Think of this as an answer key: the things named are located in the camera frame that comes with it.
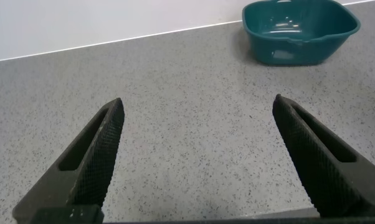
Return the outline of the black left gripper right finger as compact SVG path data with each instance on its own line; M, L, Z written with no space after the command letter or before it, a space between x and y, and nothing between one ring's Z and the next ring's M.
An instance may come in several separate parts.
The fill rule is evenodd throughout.
M375 217L375 165L289 98L277 95L272 114L321 217Z

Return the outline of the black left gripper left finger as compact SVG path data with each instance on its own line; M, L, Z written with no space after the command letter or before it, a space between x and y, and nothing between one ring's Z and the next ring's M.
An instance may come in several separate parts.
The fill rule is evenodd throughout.
M102 106L12 211L18 223L101 223L125 120L116 98Z

